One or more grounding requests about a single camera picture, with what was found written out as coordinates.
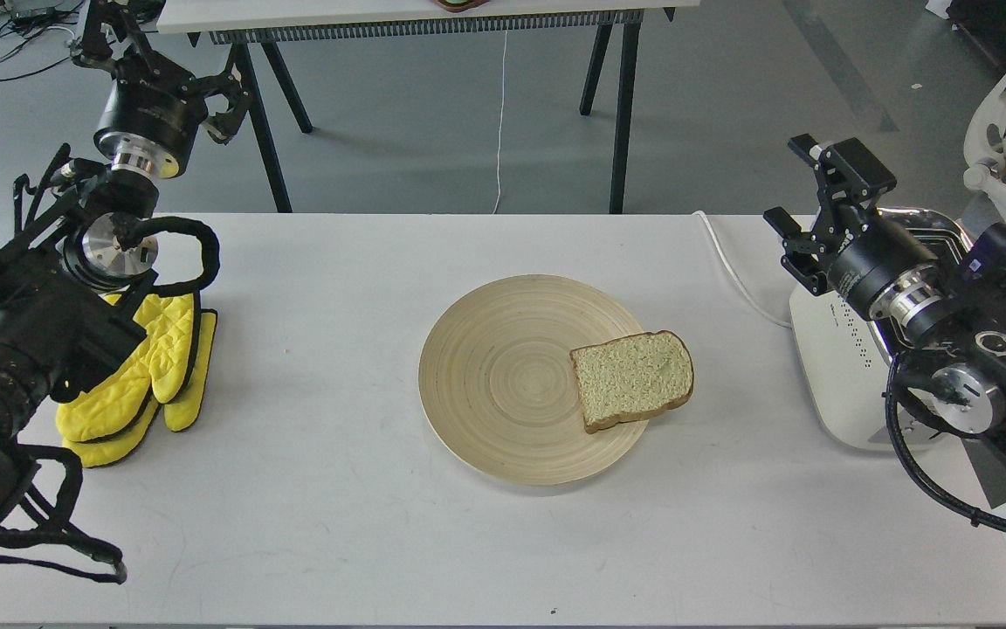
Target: black table leg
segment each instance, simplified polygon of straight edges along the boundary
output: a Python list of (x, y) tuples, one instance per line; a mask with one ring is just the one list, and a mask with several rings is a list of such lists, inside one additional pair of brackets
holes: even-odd
[(259, 152), (263, 155), (263, 166), (267, 168), (267, 179), (271, 183), (271, 194), (275, 196), (275, 206), (283, 214), (293, 211), (287, 182), (282, 175), (279, 151), (275, 148), (275, 137), (271, 135), (271, 124), (267, 120), (267, 107), (263, 104), (263, 94), (259, 91), (259, 80), (255, 78), (255, 64), (250, 62), (250, 50), (245, 43), (235, 44), (235, 66), (239, 68), (243, 85), (253, 96), (250, 125), (255, 128), (255, 139), (259, 141)]
[(297, 127), (301, 128), (302, 133), (312, 133), (313, 124), (308, 120), (308, 113), (305, 112), (305, 105), (301, 103), (301, 97), (297, 96), (297, 87), (287, 68), (287, 61), (282, 58), (279, 44), (275, 41), (264, 41), (263, 51), (267, 52), (267, 60), (271, 63), (271, 69), (275, 71), (275, 76), (279, 80), (282, 93), (287, 97), (287, 103), (290, 103), (290, 110), (295, 113)]
[(627, 144), (632, 132), (632, 100), (635, 97), (635, 61), (639, 58), (639, 28), (624, 24), (624, 46), (619, 57), (619, 102), (616, 105), (616, 146), (612, 153), (612, 200), (608, 214), (623, 214), (627, 183)]
[(593, 58), (588, 61), (588, 76), (584, 76), (584, 92), (579, 97), (579, 115), (593, 113), (593, 99), (596, 85), (600, 83), (600, 71), (604, 68), (604, 56), (608, 51), (608, 38), (612, 36), (612, 25), (604, 23), (596, 27), (596, 41), (593, 43)]

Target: white table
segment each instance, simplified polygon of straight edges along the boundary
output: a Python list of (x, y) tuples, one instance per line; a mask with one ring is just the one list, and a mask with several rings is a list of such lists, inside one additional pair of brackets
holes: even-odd
[(695, 7), (701, 0), (493, 0), (460, 13), (446, 11), (430, 0), (170, 0), (157, 18), (160, 32), (208, 31), (213, 43), (238, 47), (236, 66), (255, 93), (250, 122), (267, 168), (275, 206), (293, 211), (287, 183), (275, 150), (275, 140), (263, 107), (259, 81), (247, 52), (248, 43), (262, 43), (271, 68), (303, 133), (313, 131), (308, 112), (297, 95), (287, 64), (277, 49), (279, 41), (344, 39), (364, 36), (439, 35), (531, 28), (596, 25), (596, 41), (584, 78), (579, 114), (590, 116), (604, 67), (614, 24), (624, 24), (616, 101), (616, 136), (612, 154), (612, 183), (608, 212), (623, 214), (627, 184), (627, 149), (631, 138), (635, 66), (639, 56), (639, 29), (644, 9)]
[[(222, 271), (208, 398), (89, 470), (75, 522), (127, 554), (98, 586), (0, 566), (0, 624), (1006, 625), (1006, 545), (818, 426), (790, 330), (695, 215), (195, 215)], [(758, 217), (714, 217), (752, 295), (794, 280)], [(164, 282), (195, 274), (163, 241)], [(416, 363), (442, 312), (510, 275), (614, 295), (698, 381), (586, 481), (533, 489), (433, 434)], [(57, 443), (44, 407), (23, 441)], [(919, 461), (983, 504), (957, 440)]]
[(168, 0), (159, 32), (247, 30), (304, 25), (460, 20), (463, 17), (696, 7), (701, 0), (491, 0), (453, 13), (431, 0)]

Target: concrete floor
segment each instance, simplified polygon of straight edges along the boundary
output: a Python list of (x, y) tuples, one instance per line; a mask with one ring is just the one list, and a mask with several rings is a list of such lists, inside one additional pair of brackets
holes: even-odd
[[(45, 33), (1, 64), (0, 76), (63, 56), (67, 36)], [(318, 127), (312, 135), (297, 132), (256, 48), (293, 207), (490, 214), (505, 63), (499, 211), (603, 214), (619, 29), (593, 115), (582, 118), (593, 36), (559, 29), (284, 43)], [(193, 48), (183, 36), (151, 41), (196, 74), (217, 71), (226, 51), (207, 40)], [(0, 55), (15, 42), (0, 40)], [(997, 78), (919, 0), (704, 0), (673, 23), (648, 12), (626, 212), (813, 211), (813, 175), (786, 147), (810, 132), (859, 136), (897, 175), (883, 202), (959, 215), (971, 198), (962, 186), (966, 125)], [(60, 142), (99, 158), (92, 133), (109, 89), (103, 72), (71, 63), (0, 83), (0, 246), (11, 232), (16, 175), (36, 178)], [(248, 125), (227, 147), (200, 135), (187, 174), (160, 190), (162, 211), (275, 210)], [(986, 489), (1002, 497), (987, 462), (982, 470)]]

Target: wooden plate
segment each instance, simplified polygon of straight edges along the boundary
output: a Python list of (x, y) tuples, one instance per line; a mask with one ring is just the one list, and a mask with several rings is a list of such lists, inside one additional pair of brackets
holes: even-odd
[(422, 350), (418, 389), (437, 437), (468, 465), (523, 485), (604, 470), (646, 422), (584, 433), (569, 350), (643, 328), (586, 284), (520, 275), (464, 295)]

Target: white tabletop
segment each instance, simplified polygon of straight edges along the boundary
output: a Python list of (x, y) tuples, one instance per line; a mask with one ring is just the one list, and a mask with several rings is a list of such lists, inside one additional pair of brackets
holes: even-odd
[[(201, 419), (89, 470), (76, 509), (129, 581), (0, 566), (0, 624), (1006, 625), (1001, 534), (823, 433), (791, 331), (739, 298), (695, 215), (196, 218), (223, 247)], [(713, 220), (785, 317), (774, 232)], [(164, 282), (193, 274), (189, 249), (163, 240)], [(416, 390), (445, 309), (526, 274), (675, 331), (698, 377), (616, 465), (558, 488), (465, 466)], [(23, 441), (59, 441), (50, 408)], [(957, 440), (919, 461), (983, 504)]]
[(248, 0), (169, 0), (157, 18), (157, 31), (199, 32), (456, 16), (695, 7), (700, 3), (701, 0), (491, 0), (480, 7), (453, 13), (431, 0), (262, 0), (259, 3)]

